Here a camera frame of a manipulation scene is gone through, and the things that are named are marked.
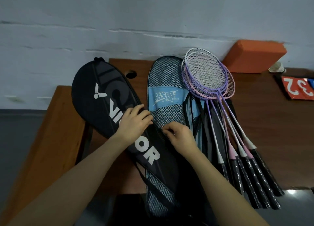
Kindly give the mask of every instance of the orange foam block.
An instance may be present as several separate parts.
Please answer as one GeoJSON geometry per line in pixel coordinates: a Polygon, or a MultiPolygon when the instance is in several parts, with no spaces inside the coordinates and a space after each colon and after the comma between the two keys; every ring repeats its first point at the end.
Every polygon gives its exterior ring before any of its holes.
{"type": "Polygon", "coordinates": [[[240,39],[232,46],[222,63],[230,72],[261,73],[286,52],[282,43],[240,39]]]}

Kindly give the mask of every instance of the racket handle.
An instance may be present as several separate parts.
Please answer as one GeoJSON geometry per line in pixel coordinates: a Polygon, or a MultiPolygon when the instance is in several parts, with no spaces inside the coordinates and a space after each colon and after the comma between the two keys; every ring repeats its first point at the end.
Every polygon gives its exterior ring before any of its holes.
{"type": "Polygon", "coordinates": [[[257,178],[261,182],[261,185],[263,189],[265,190],[265,193],[270,201],[272,209],[280,209],[281,206],[278,203],[272,189],[270,188],[268,182],[266,181],[261,169],[258,167],[258,164],[254,158],[250,159],[250,162],[252,163],[253,169],[256,172],[257,178]]]}
{"type": "Polygon", "coordinates": [[[226,165],[224,163],[221,163],[217,165],[217,168],[218,168],[218,171],[226,178],[226,180],[230,182],[226,165]]]}
{"type": "Polygon", "coordinates": [[[242,180],[241,180],[241,176],[240,176],[240,170],[239,170],[239,166],[238,166],[238,162],[237,160],[231,159],[229,161],[230,165],[231,165],[231,170],[232,170],[232,174],[233,174],[233,186],[235,189],[237,189],[237,191],[244,196],[244,188],[243,188],[243,184],[242,184],[242,180]]]}
{"type": "Polygon", "coordinates": [[[238,156],[236,157],[236,159],[239,165],[240,174],[242,176],[242,179],[244,179],[243,183],[244,183],[245,191],[247,195],[249,196],[250,203],[254,209],[261,209],[262,205],[260,201],[258,200],[257,194],[253,188],[253,185],[249,179],[249,176],[247,175],[245,171],[244,165],[238,156]]]}
{"type": "Polygon", "coordinates": [[[255,190],[258,193],[257,196],[261,200],[261,204],[263,205],[263,208],[264,209],[270,208],[271,205],[269,203],[269,200],[268,200],[268,198],[267,198],[267,196],[265,194],[265,191],[263,190],[263,188],[261,186],[261,183],[258,181],[258,178],[256,176],[256,173],[255,173],[255,171],[253,169],[253,166],[252,166],[249,158],[248,157],[243,157],[242,159],[243,159],[245,167],[246,167],[246,169],[248,171],[249,179],[252,182],[253,187],[255,188],[255,190]]]}
{"type": "Polygon", "coordinates": [[[275,180],[275,177],[273,174],[270,172],[268,166],[260,156],[260,154],[257,152],[256,149],[251,149],[250,150],[251,154],[254,156],[258,166],[260,167],[262,173],[264,174],[267,182],[269,183],[270,188],[273,190],[275,196],[283,196],[285,193],[275,180]]]}

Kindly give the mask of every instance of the number 3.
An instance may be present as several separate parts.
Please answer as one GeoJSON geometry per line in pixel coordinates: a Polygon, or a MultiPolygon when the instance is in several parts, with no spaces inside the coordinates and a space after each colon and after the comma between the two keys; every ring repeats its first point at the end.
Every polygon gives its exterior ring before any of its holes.
{"type": "Polygon", "coordinates": [[[292,95],[295,95],[297,96],[299,94],[299,92],[297,90],[295,91],[292,91],[291,90],[291,85],[292,85],[292,82],[293,82],[293,79],[292,78],[284,78],[284,81],[287,81],[288,82],[288,86],[287,86],[287,89],[288,89],[288,92],[290,92],[292,95]]]}
{"type": "Polygon", "coordinates": [[[314,96],[314,93],[312,93],[311,91],[310,91],[310,92],[307,92],[307,91],[306,91],[306,88],[301,85],[301,84],[306,85],[306,83],[305,83],[303,80],[298,80],[297,83],[298,83],[298,86],[302,88],[302,90],[303,90],[303,92],[304,92],[305,94],[307,94],[307,95],[310,96],[310,97],[314,96]]]}

